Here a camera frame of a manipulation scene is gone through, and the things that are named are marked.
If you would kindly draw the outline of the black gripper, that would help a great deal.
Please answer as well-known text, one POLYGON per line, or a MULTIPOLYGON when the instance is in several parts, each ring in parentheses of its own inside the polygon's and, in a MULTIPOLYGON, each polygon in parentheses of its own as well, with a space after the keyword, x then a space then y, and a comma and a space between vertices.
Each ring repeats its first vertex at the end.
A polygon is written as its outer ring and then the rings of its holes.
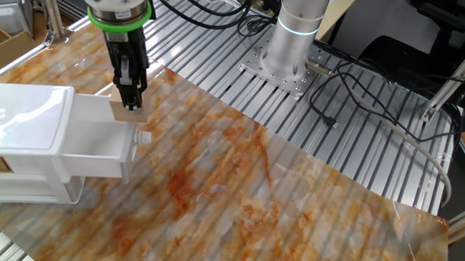
POLYGON ((104 31, 109 57, 123 107, 130 111, 141 108, 142 94, 147 88, 149 66, 143 29, 126 33, 104 31))

